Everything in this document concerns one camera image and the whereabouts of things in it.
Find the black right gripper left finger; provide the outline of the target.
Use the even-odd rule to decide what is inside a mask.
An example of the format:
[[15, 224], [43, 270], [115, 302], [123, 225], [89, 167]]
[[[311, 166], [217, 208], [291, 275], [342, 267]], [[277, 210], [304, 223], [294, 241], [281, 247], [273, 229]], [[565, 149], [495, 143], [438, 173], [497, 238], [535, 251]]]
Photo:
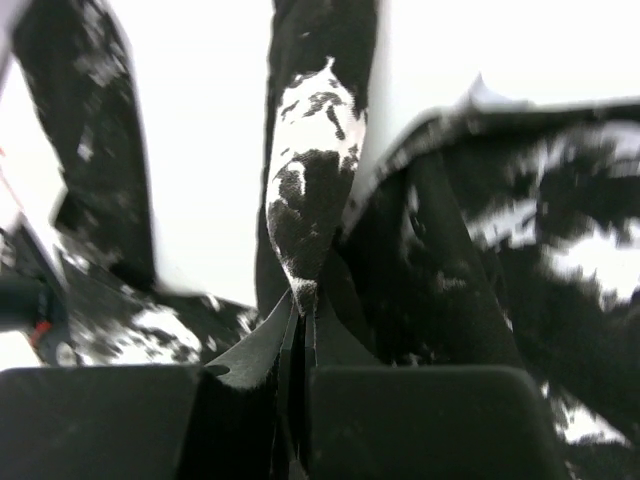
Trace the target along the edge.
[[279, 354], [293, 311], [285, 293], [251, 334], [201, 369], [179, 479], [268, 479]]

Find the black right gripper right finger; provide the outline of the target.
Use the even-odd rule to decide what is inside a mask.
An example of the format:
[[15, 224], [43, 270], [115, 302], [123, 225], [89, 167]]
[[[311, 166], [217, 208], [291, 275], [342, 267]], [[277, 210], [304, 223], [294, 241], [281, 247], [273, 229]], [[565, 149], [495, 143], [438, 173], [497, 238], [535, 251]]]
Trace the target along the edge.
[[305, 319], [302, 453], [312, 479], [374, 476], [367, 440], [368, 373], [381, 363], [343, 325], [323, 293]]

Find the black white patterned trousers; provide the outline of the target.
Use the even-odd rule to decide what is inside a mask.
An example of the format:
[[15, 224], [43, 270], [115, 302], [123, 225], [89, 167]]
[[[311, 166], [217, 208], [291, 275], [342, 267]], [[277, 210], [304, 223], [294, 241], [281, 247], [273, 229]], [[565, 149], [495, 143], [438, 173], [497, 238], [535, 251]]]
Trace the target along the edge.
[[259, 249], [281, 297], [316, 312], [326, 255], [346, 264], [387, 479], [635, 479], [639, 305], [549, 270], [548, 247], [631, 237], [633, 158], [603, 122], [495, 114], [428, 121], [372, 194], [347, 195], [366, 126], [373, 1], [278, 1]]

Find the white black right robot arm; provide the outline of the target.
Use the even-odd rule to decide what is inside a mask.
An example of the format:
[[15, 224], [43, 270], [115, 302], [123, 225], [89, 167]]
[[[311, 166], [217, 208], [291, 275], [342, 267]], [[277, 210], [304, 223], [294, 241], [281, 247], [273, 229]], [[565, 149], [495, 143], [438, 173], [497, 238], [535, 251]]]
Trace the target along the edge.
[[167, 365], [64, 366], [71, 301], [119, 326], [161, 309], [153, 288], [144, 166], [97, 175], [60, 222], [97, 264], [60, 277], [26, 226], [29, 266], [1, 272], [1, 326], [24, 329], [48, 363], [1, 378], [5, 479], [387, 479], [393, 471], [367, 389], [378, 366], [361, 339], [349, 270], [324, 260], [316, 318], [283, 297], [265, 323], [209, 365], [178, 347]]

